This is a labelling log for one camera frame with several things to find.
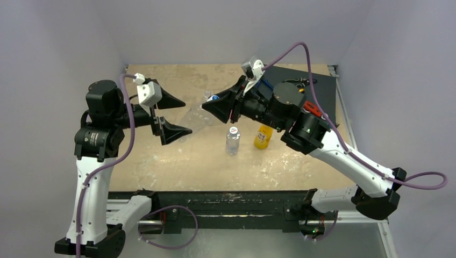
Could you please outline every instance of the gray wall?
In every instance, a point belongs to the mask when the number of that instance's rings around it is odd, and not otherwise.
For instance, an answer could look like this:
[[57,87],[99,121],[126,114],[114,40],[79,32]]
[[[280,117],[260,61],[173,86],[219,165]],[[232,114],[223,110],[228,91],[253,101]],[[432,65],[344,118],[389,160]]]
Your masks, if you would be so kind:
[[[335,64],[373,0],[94,0],[127,63],[271,61],[305,40],[314,63]],[[297,49],[284,62],[302,63]]]
[[123,64],[90,0],[2,1],[0,34],[0,256],[56,257],[87,87]]
[[[360,150],[438,191],[401,188],[390,217],[399,257],[454,257],[456,2],[378,0],[345,53],[340,83]],[[439,178],[415,180],[439,183]]]

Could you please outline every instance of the yellow bottle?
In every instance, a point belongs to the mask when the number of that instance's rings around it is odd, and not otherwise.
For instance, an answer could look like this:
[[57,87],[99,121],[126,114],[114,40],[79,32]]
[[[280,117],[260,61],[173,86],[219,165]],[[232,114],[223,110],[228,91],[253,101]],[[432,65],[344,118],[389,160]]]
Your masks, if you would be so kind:
[[272,129],[271,127],[261,125],[260,129],[258,129],[258,134],[256,135],[253,144],[255,144],[255,146],[259,149],[266,149],[266,147],[268,147],[269,145],[269,141],[273,131],[274,129]]

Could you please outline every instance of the plastic water bottle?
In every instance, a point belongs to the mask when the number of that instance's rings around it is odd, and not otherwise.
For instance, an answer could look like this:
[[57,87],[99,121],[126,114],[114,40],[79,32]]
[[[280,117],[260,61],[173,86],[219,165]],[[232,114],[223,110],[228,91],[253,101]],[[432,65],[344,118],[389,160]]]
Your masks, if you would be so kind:
[[231,127],[226,134],[226,147],[225,150],[230,155],[236,155],[239,150],[239,142],[241,133],[235,126]]
[[193,131],[192,134],[181,137],[179,142],[185,142],[189,137],[192,137],[205,127],[212,125],[214,119],[213,115],[201,108],[201,105],[211,98],[212,92],[209,90],[205,91],[201,100],[191,106],[179,123],[177,123],[178,125],[189,128]]

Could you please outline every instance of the white bracket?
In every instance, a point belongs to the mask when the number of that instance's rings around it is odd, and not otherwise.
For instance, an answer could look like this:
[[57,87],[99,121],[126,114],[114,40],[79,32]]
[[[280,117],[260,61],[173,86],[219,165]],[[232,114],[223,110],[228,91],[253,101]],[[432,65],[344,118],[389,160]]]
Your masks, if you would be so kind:
[[149,197],[141,195],[133,196],[128,203],[122,205],[116,213],[106,219],[106,224],[122,224],[122,229],[128,234],[142,217],[151,212],[151,208],[152,200]]
[[315,210],[326,213],[329,211],[354,211],[356,206],[351,202],[351,198],[355,195],[357,186],[333,189],[333,190],[317,190],[312,197],[312,207]]
[[252,89],[260,81],[261,77],[263,76],[262,69],[264,66],[265,65],[263,64],[263,62],[261,60],[257,59],[255,56],[252,57],[249,61],[244,62],[241,65],[244,73],[246,73],[247,69],[250,68],[252,70],[252,74],[253,74],[253,77],[251,77],[251,78],[249,78],[249,76],[246,74],[247,78],[248,78],[248,83],[245,86],[243,96],[245,96],[245,93],[247,93],[250,89]]

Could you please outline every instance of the white bottle cap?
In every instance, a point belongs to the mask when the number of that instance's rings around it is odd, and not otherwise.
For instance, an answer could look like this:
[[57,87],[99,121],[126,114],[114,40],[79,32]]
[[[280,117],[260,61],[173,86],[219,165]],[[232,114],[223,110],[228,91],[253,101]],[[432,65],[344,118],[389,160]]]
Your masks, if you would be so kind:
[[231,134],[237,134],[238,132],[239,132],[239,130],[238,130],[237,127],[233,126],[233,127],[230,128],[230,133]]

